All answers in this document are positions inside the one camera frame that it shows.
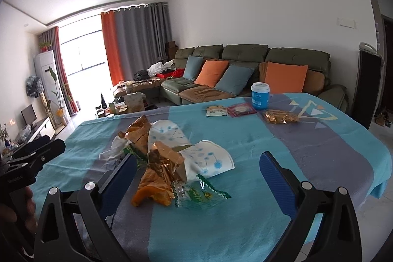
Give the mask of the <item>person's left hand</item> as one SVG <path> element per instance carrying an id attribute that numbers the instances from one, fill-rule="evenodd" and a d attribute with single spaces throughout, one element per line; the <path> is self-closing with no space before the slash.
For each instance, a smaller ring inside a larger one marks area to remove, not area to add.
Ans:
<path id="1" fill-rule="evenodd" d="M 8 193 L 1 192 L 1 234 L 4 238 L 12 240 L 15 226 L 20 221 L 23 221 L 23 231 L 36 234 L 35 211 L 36 203 L 33 200 L 33 191 L 29 186 L 17 191 L 14 199 Z"/>

